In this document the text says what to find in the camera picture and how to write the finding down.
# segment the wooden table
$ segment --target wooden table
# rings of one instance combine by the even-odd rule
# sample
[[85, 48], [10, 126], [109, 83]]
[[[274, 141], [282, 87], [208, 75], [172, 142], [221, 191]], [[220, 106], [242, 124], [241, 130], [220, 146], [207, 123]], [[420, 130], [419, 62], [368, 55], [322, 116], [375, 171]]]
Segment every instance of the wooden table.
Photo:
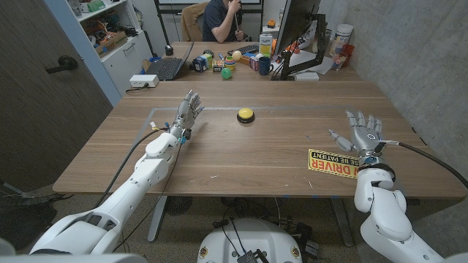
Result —
[[[189, 65], [192, 63], [192, 60], [203, 54], [204, 50], [211, 50], [214, 52], [215, 59], [219, 59], [218, 54], [221, 53], [223, 56], [227, 55], [227, 51], [234, 50], [239, 47], [244, 47], [246, 45], [258, 44], [258, 42], [228, 42], [219, 44], [217, 42], [196, 42], [192, 48], [192, 51], [189, 54], [188, 59], [185, 64], [182, 66], [181, 71], [178, 73], [176, 80], [177, 81], [223, 81], [221, 78], [221, 73], [213, 72], [212, 70], [207, 70], [205, 72], [199, 73], [189, 70]], [[165, 56], [168, 58], [182, 58], [184, 57], [185, 52], [191, 45], [191, 42], [174, 42], [171, 46], [174, 48], [174, 54], [172, 56]], [[271, 78], [270, 73], [268, 76], [261, 76], [258, 71], [254, 71], [250, 66], [244, 65], [242, 63], [235, 64], [235, 70], [233, 71], [233, 76], [228, 81], [257, 81], [265, 80], [268, 81]], [[330, 70], [325, 75], [319, 74], [320, 80], [322, 81], [361, 81], [359, 76], [351, 67], [345, 67], [339, 72]]]
[[[355, 179], [311, 171], [307, 159], [309, 148], [342, 153], [328, 136], [328, 129], [348, 136], [346, 109], [374, 114], [382, 119], [386, 138], [430, 152], [373, 83], [175, 81], [127, 94], [53, 189], [59, 193], [102, 193], [151, 111], [156, 108], [151, 120], [157, 126], [172, 123], [176, 107], [190, 89], [200, 94], [202, 105], [222, 109], [200, 114], [192, 139], [181, 149], [166, 195], [353, 197]], [[259, 107], [254, 109], [255, 121], [240, 124], [237, 107]], [[131, 175], [148, 142], [135, 150], [113, 190]], [[385, 159], [408, 198], [461, 199], [466, 195], [454, 176], [412, 151], [388, 146]], [[164, 184], [149, 193], [161, 193]]]

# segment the table leg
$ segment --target table leg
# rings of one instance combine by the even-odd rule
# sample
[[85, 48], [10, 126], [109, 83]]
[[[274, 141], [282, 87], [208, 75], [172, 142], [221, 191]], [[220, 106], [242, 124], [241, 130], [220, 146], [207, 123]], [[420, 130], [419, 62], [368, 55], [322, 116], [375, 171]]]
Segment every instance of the table leg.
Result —
[[336, 221], [338, 222], [338, 227], [341, 232], [341, 239], [345, 246], [352, 247], [354, 242], [352, 241], [351, 228], [344, 211], [343, 200], [341, 198], [331, 199], [331, 204], [333, 205], [333, 211], [335, 212]]
[[148, 241], [154, 242], [158, 236], [158, 231], [162, 223], [162, 216], [164, 215], [164, 208], [166, 207], [167, 196], [161, 196], [161, 199], [154, 208], [153, 218], [148, 230]]

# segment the black t-shirt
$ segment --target black t-shirt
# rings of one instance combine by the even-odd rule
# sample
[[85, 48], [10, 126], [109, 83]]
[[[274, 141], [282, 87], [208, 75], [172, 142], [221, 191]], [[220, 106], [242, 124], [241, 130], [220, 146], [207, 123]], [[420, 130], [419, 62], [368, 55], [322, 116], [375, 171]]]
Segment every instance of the black t-shirt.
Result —
[[[238, 25], [242, 24], [242, 11], [237, 12], [237, 21]], [[203, 41], [216, 42], [216, 37], [214, 37], [211, 29], [219, 27], [227, 15], [227, 9], [224, 7], [222, 0], [211, 0], [205, 7], [205, 12], [203, 13]], [[235, 31], [237, 27], [235, 26], [235, 18], [233, 18], [233, 24], [231, 25], [231, 31], [227, 35], [226, 42], [234, 42], [237, 39], [235, 38]]]

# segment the person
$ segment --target person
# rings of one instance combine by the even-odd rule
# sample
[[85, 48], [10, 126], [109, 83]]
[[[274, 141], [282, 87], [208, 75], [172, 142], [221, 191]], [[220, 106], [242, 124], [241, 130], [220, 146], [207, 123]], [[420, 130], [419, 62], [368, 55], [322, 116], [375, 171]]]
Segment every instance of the person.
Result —
[[[211, 0], [203, 14], [203, 41], [234, 42], [244, 38], [240, 0]], [[234, 16], [237, 15], [239, 31]]]

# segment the robotic arm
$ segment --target robotic arm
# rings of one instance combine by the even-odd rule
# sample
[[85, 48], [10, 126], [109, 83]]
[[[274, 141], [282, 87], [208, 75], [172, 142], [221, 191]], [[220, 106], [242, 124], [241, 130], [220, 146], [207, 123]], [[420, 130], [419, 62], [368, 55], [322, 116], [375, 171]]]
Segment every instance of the robotic arm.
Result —
[[400, 190], [391, 191], [395, 172], [382, 157], [382, 121], [370, 115], [366, 125], [362, 112], [358, 112], [357, 121], [350, 111], [346, 114], [352, 142], [332, 130], [330, 135], [342, 150], [358, 152], [354, 203], [359, 211], [371, 213], [361, 225], [363, 239], [392, 262], [442, 262], [444, 259], [412, 230], [405, 215], [404, 195]]
[[198, 94], [190, 91], [180, 104], [169, 132], [161, 134], [146, 146], [146, 153], [135, 165], [135, 171], [99, 207], [66, 216], [37, 241], [30, 254], [104, 254], [112, 253], [122, 228], [150, 187], [167, 176], [174, 160], [174, 149], [190, 136], [195, 118], [203, 110]]

